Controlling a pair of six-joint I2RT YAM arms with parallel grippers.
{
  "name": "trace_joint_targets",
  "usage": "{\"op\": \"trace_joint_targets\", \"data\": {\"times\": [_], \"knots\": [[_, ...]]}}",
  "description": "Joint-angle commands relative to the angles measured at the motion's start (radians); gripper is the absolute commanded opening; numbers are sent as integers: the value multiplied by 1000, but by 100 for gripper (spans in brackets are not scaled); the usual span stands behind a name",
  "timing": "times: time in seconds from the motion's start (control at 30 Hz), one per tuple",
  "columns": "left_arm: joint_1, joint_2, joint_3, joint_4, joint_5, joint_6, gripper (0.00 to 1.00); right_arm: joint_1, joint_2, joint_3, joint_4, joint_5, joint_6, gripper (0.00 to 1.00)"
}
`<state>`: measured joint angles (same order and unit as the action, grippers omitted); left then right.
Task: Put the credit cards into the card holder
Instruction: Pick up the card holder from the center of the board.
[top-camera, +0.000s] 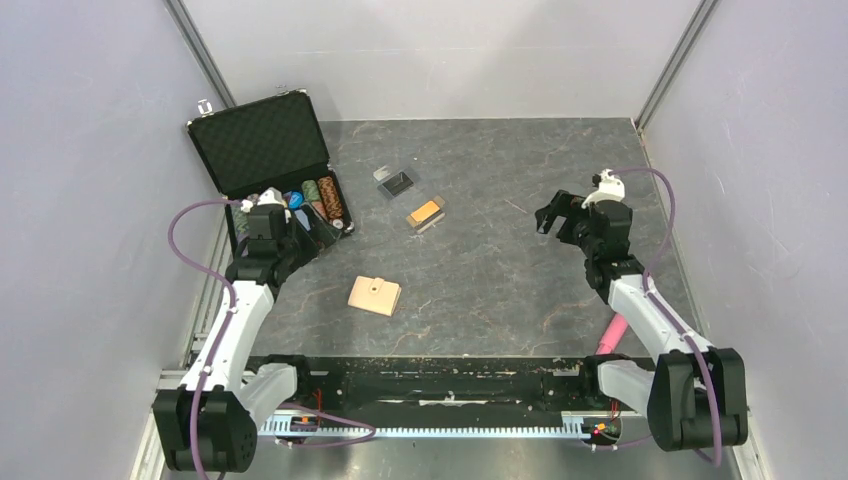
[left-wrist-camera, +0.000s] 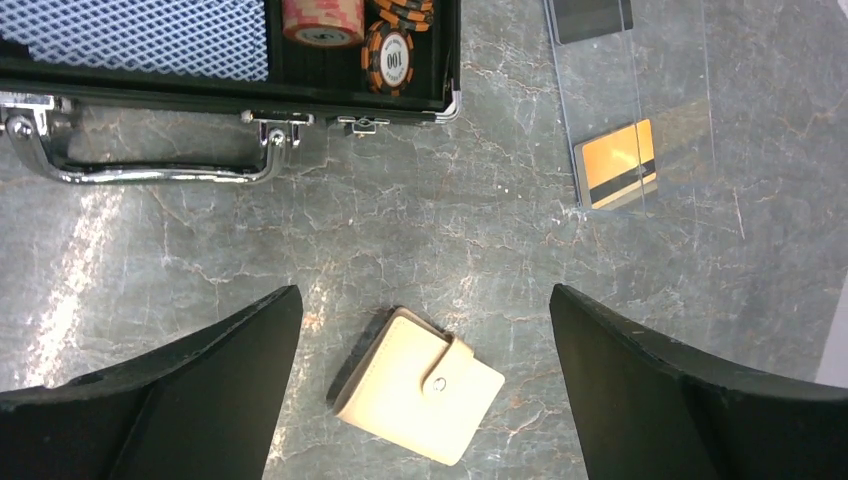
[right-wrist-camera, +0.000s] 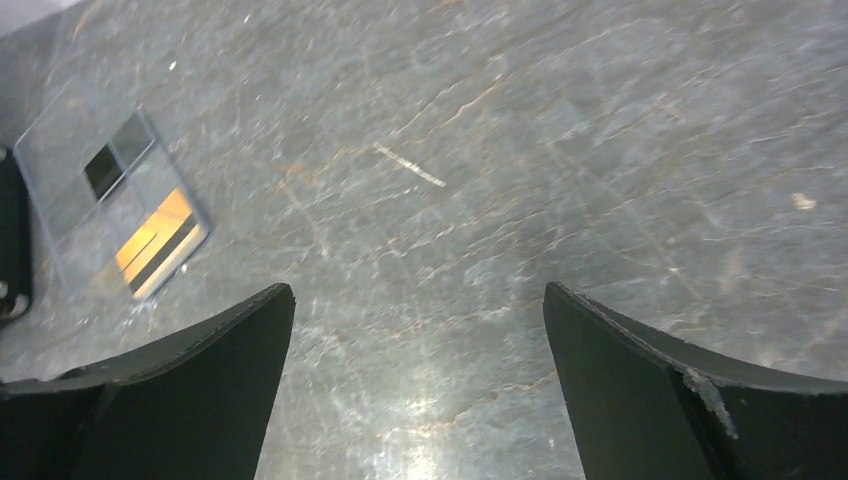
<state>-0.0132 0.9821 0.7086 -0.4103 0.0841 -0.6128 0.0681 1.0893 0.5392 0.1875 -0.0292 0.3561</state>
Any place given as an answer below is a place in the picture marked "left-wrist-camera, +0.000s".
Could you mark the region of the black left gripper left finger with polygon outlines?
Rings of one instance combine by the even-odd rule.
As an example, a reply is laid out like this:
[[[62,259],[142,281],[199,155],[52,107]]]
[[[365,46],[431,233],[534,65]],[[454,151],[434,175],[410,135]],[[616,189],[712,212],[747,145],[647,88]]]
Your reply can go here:
[[[286,286],[130,360],[3,392],[2,477],[261,478],[302,318]]]

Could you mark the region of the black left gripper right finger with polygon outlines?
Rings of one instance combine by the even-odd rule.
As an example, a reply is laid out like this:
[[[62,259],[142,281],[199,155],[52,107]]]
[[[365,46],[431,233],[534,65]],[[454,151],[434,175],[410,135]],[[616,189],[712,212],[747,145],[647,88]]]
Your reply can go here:
[[[843,479],[847,392],[746,367],[556,285],[550,315],[592,479]]]

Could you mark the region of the beige leather card holder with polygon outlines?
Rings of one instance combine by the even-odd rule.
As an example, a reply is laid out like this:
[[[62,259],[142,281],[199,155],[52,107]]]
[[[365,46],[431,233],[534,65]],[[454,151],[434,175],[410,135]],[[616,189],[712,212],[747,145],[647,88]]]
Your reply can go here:
[[[398,307],[344,383],[333,411],[352,426],[453,466],[504,383],[458,336]]]

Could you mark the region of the gold credit card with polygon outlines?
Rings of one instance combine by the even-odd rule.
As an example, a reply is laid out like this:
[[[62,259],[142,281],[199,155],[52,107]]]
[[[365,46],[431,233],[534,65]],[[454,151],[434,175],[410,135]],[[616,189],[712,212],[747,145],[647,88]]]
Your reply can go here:
[[[658,191],[653,128],[649,119],[573,147],[578,200],[593,210],[636,208]]]

